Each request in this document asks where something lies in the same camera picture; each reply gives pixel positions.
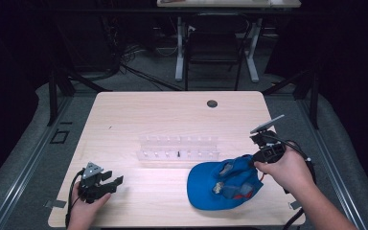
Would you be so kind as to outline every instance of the black cord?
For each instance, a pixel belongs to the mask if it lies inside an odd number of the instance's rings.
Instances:
[[[68,208],[67,208],[67,215],[65,215],[65,228],[68,228],[68,224],[70,223],[70,217],[71,217],[71,209],[73,208],[74,204],[77,202],[77,200],[80,199],[80,197],[78,197],[73,204],[71,204],[71,199],[73,196],[73,189],[74,189],[74,184],[76,183],[77,178],[80,175],[83,175],[83,172],[85,171],[85,169],[82,169],[81,171],[77,172],[76,176],[74,176],[73,182],[71,182],[71,186],[70,186],[70,192],[68,194]]]
[[[290,148],[292,148],[293,150],[297,151],[304,159],[304,161],[306,162],[307,167],[310,170],[310,174],[312,176],[312,180],[314,182],[314,184],[316,184],[316,175],[315,175],[315,170],[313,168],[313,164],[311,162],[311,159],[309,157],[307,157],[307,155],[301,150],[301,147],[294,141],[290,141],[290,140],[282,140],[278,137],[274,137],[274,136],[268,136],[268,135],[263,135],[263,137],[265,138],[271,138],[273,140],[276,140]],[[291,218],[288,220],[288,222],[284,225],[283,229],[289,229],[289,227],[292,225],[292,223],[294,223],[297,219],[299,219],[302,215],[304,214],[304,209],[301,208],[300,210],[298,210],[298,212]]]
[[[178,86],[176,86],[176,85],[171,85],[170,83],[168,83],[168,82],[166,82],[166,81],[163,81],[163,80],[160,80],[160,79],[158,79],[158,78],[157,78],[157,77],[155,77],[155,76],[152,76],[152,75],[150,75],[150,74],[146,74],[146,73],[140,72],[140,71],[138,71],[138,70],[135,70],[135,69],[133,69],[133,68],[131,68],[131,67],[129,67],[129,66],[127,66],[127,65],[123,64],[123,63],[121,63],[121,66],[122,66],[122,67],[124,67],[128,72],[130,72],[130,73],[132,73],[132,74],[136,75],[137,77],[142,78],[142,79],[145,79],[145,80],[147,80],[147,81],[149,81],[149,82],[153,83],[153,84],[154,84],[157,88],[159,88],[160,90],[161,90],[161,88],[160,88],[160,87],[158,87],[156,84],[163,85],[163,86],[168,87],[168,88],[170,88],[170,89],[172,89],[172,90],[174,90],[174,91],[182,91],[182,89],[178,88]]]

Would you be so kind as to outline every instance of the table surface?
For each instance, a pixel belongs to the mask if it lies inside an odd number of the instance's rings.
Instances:
[[[299,8],[300,0],[183,0],[162,3],[158,7],[227,7],[227,8]]]
[[[214,100],[212,108],[207,102]],[[260,92],[105,92],[97,96],[70,163],[58,200],[67,200],[75,174],[93,162],[112,171],[104,183],[124,183],[100,210],[99,227],[196,227],[283,225],[295,199],[267,175],[264,186],[243,205],[201,211],[187,198],[187,177],[199,162],[140,161],[141,136],[218,137],[219,161],[254,153],[250,130],[269,121]],[[52,227],[63,227],[66,208],[53,208]],[[305,221],[303,215],[295,224]]]

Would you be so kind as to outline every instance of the baseball cap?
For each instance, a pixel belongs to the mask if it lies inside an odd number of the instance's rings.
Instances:
[[[263,186],[258,171],[249,165],[252,158],[246,154],[194,166],[187,180],[190,203],[200,210],[225,210],[252,198]]]

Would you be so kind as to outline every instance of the cap brim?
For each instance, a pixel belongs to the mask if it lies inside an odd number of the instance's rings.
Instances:
[[[194,166],[187,180],[187,195],[190,203],[200,210],[233,209],[244,203],[243,199],[229,199],[216,195],[213,188],[217,181],[211,175],[220,162],[205,162]]]

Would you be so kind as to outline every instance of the human hand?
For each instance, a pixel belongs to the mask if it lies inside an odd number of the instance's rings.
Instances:
[[[73,188],[71,200],[75,203],[73,205],[73,208],[71,209],[71,217],[70,223],[68,225],[68,230],[89,229],[92,222],[94,222],[98,210],[100,210],[101,207],[103,207],[111,197],[111,194],[105,194],[103,197],[93,203],[85,203],[79,198],[79,185],[80,183],[78,182],[74,185]]]
[[[276,163],[255,162],[254,165],[259,171],[273,176],[280,186],[292,194],[315,185],[303,157],[289,146],[286,146],[285,154]]]

